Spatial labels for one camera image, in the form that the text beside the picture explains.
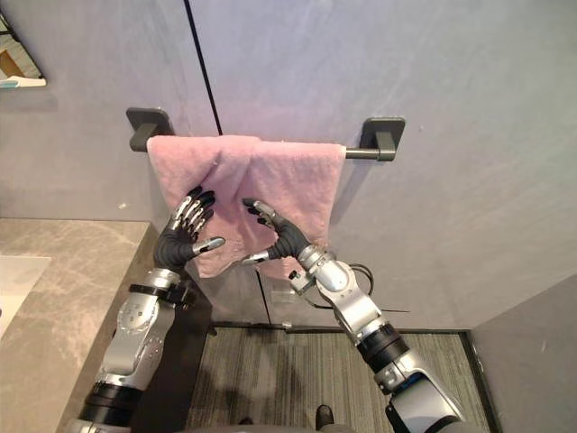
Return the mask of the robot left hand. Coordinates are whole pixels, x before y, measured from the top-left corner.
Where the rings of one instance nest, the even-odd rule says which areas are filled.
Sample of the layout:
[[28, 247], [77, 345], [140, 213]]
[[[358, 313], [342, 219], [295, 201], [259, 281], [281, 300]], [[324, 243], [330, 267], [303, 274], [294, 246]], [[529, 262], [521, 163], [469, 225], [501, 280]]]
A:
[[187, 263], [203, 253], [225, 244], [222, 236], [199, 240], [201, 231], [214, 215], [213, 190], [201, 186], [191, 189], [174, 208], [154, 250], [153, 260], [157, 268], [182, 272]]

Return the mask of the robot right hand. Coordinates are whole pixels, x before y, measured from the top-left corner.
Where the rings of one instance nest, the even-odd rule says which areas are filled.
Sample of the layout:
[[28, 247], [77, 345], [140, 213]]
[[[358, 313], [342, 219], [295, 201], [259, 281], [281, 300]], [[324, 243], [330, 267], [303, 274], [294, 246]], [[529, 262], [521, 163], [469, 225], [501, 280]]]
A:
[[241, 265], [252, 265], [287, 257], [297, 259], [302, 251], [311, 245], [295, 224], [265, 202], [256, 198], [244, 198], [243, 205], [250, 214], [258, 217], [259, 224], [275, 231], [277, 240], [267, 249], [242, 258]]

